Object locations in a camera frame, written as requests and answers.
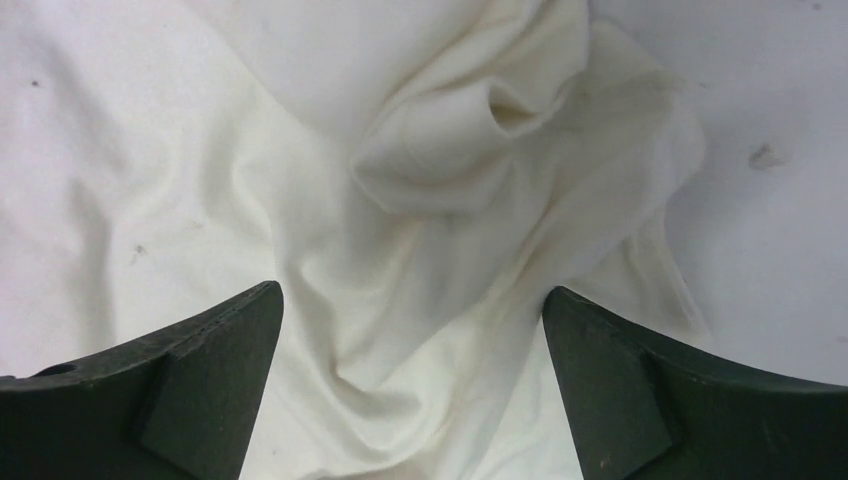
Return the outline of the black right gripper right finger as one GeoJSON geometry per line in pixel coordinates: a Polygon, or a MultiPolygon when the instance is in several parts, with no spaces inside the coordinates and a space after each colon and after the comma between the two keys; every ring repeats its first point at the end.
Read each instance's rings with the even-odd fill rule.
{"type": "Polygon", "coordinates": [[[847,390],[742,365],[559,287],[542,321],[587,479],[843,479],[847,390]]]}

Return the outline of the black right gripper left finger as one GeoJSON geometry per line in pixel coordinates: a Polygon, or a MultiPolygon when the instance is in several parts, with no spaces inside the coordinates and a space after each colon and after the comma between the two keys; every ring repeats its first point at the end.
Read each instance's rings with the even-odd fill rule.
{"type": "Polygon", "coordinates": [[[5,479],[236,479],[283,319],[278,283],[1,380],[5,479]]]}

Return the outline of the white t shirt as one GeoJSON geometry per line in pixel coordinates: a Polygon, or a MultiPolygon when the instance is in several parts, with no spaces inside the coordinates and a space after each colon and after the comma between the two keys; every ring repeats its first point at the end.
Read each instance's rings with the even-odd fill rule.
{"type": "Polygon", "coordinates": [[[576,479],[556,286],[696,339],[683,82],[584,1],[5,1],[1,370],[261,281],[247,479],[576,479]]]}

